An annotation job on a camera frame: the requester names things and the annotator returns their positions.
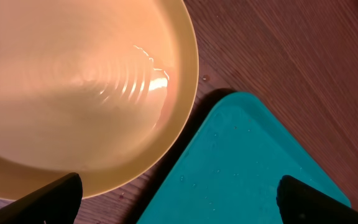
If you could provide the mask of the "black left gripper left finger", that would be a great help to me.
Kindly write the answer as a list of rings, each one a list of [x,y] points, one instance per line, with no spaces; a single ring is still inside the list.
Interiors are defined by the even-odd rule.
[[[2,223],[73,223],[83,198],[79,174],[72,172],[0,209]]]

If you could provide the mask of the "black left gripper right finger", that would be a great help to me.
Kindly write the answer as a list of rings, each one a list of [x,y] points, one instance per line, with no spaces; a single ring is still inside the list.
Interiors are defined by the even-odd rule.
[[[284,175],[277,187],[284,224],[358,224],[358,212],[300,180]]]

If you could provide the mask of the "yellow plate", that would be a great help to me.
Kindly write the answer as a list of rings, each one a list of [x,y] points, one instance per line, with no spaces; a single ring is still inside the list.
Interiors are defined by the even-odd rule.
[[[198,70],[183,1],[0,1],[0,198],[140,176],[183,130]]]

